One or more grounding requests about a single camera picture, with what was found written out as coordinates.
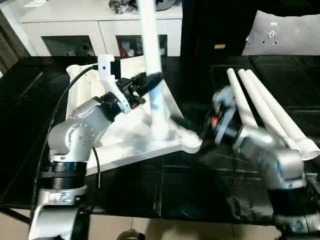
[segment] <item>floor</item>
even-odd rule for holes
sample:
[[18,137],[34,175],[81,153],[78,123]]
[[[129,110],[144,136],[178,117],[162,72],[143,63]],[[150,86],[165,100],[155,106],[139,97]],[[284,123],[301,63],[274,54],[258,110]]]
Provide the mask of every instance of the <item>floor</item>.
[[[26,216],[26,210],[16,210]],[[280,233],[273,226],[236,225],[92,215],[89,240],[116,240],[130,228],[145,234],[146,240],[274,240]],[[28,226],[0,213],[3,240],[26,240]]]

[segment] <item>white cabinet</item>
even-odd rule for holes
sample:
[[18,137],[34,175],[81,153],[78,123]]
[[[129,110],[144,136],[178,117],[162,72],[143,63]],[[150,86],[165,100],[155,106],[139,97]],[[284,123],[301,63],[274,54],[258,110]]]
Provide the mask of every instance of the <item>white cabinet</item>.
[[105,54],[97,21],[23,23],[39,56],[86,56]]
[[[139,20],[99,21],[106,51],[114,56],[122,52],[133,51],[135,56],[142,54],[141,23]],[[156,20],[162,54],[180,56],[182,19]]]
[[[165,56],[180,55],[182,17],[181,3],[155,14]],[[39,56],[139,56],[139,18],[138,12],[115,14],[107,0],[50,0],[20,20]]]

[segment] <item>wall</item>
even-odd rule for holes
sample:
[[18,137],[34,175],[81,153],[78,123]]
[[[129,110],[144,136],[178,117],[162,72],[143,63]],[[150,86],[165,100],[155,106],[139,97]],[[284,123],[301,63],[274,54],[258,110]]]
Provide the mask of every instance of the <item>wall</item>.
[[37,53],[30,44],[29,37],[19,20],[23,15],[33,9],[33,7],[24,7],[30,1],[31,0],[7,0],[0,4],[0,10],[30,55],[37,56]]

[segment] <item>white tube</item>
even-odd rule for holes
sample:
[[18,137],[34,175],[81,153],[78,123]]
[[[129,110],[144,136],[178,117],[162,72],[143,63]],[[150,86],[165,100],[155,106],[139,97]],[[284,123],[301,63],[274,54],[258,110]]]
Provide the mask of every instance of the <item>white tube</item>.
[[320,155],[320,149],[315,144],[315,142],[312,141],[310,138],[306,137],[306,135],[291,119],[288,113],[277,102],[274,96],[272,96],[268,89],[257,78],[257,76],[251,70],[247,70],[246,73],[250,77],[251,81],[253,82],[257,90],[259,91],[260,95],[263,97],[264,101],[272,111],[273,115],[281,124],[285,133],[288,135],[289,138],[293,139],[299,146],[301,159],[310,160]]
[[238,71],[238,74],[243,82],[243,85],[245,86],[246,91],[248,92],[258,114],[260,115],[263,123],[265,124],[265,127],[269,131],[274,131],[277,133],[282,139],[285,141],[285,143],[289,146],[289,148],[294,150],[299,150],[299,147],[293,141],[291,138],[289,138],[284,131],[284,129],[281,127],[280,123],[264,101],[263,97],[260,95],[258,90],[256,89],[254,83],[251,81],[251,78],[247,75],[245,70],[240,69]]
[[[145,69],[146,75],[148,76],[162,71],[159,37],[156,26],[155,1],[139,0],[138,7],[142,26],[142,47]],[[153,90],[151,90],[149,96],[152,116],[152,136],[158,140],[168,139],[170,136],[170,131],[166,116],[162,84],[159,84]]]
[[244,92],[242,91],[242,88],[239,84],[239,81],[237,79],[237,76],[235,74],[235,71],[232,68],[229,68],[226,71],[229,82],[231,85],[231,89],[234,95],[235,103],[241,118],[241,121],[245,125],[249,125],[252,127],[258,127],[258,124],[255,120],[254,115],[251,112],[251,109],[249,107],[249,104],[247,102],[246,96]]

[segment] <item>black tabletop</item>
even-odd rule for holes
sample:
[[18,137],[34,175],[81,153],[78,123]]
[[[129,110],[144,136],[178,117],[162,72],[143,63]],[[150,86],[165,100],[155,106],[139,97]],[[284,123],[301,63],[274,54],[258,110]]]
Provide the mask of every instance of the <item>black tabletop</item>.
[[[0,79],[0,207],[31,207],[51,114],[69,83],[66,67],[95,62],[94,57],[29,57]],[[167,57],[162,68],[183,113],[190,104],[210,103],[213,93],[229,84],[228,68],[252,69],[301,129],[320,143],[318,56],[237,56],[206,62]],[[56,123],[64,120],[66,103]],[[317,161],[305,163],[315,189]],[[89,196],[95,181],[94,175],[86,178]],[[235,157],[230,147],[210,142],[195,154],[179,151],[104,171],[94,209],[96,214],[260,225],[272,224],[272,212],[256,168]]]

